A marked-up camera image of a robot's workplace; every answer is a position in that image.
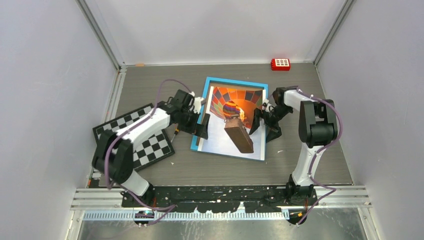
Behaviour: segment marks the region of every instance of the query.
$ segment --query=gray wooden table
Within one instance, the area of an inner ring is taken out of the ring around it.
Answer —
[[[271,71],[269,64],[184,65],[129,67],[120,96],[117,116],[155,101],[164,79],[178,79],[198,96],[206,77],[266,83],[269,93],[277,87],[299,85],[323,98],[323,90],[313,64],[293,64],[290,71]],[[161,99],[174,96],[178,83],[163,87]],[[153,185],[267,185],[285,184],[298,162],[301,142],[298,136],[299,113],[280,121],[282,136],[266,145],[265,162],[239,159],[190,150],[192,136],[181,132],[172,145],[175,154],[139,173]],[[174,128],[167,128],[169,137]],[[327,149],[318,165],[316,179],[324,184],[351,184],[351,176],[339,144]]]

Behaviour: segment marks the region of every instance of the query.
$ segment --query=checkerboard square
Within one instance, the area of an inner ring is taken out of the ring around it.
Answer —
[[[131,124],[137,122],[140,118],[148,114],[153,109],[153,104],[145,105],[141,108],[135,109],[131,112],[116,117],[102,125],[93,128],[94,138],[96,142],[99,141],[100,135],[105,130],[117,131],[126,128]],[[134,169],[139,171],[151,164],[154,164],[164,158],[173,155],[174,149],[165,132],[165,130],[158,131],[150,136],[146,141],[139,145],[133,152]]]

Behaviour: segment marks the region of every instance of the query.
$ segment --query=brown box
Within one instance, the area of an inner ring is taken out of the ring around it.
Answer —
[[[225,123],[224,127],[229,138],[242,154],[251,154],[253,150],[253,141],[243,126],[240,118],[233,118]]]

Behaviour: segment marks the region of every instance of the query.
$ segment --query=hot air balloon image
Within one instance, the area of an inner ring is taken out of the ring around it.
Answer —
[[[262,108],[264,89],[237,85],[210,86],[205,112],[210,114],[208,139],[199,140],[198,151],[263,160],[265,128],[249,135],[254,111]]]

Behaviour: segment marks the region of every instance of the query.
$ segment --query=white grid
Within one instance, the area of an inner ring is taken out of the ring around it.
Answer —
[[[287,58],[275,59],[275,66],[276,67],[288,67],[288,66],[290,66],[289,60]]]

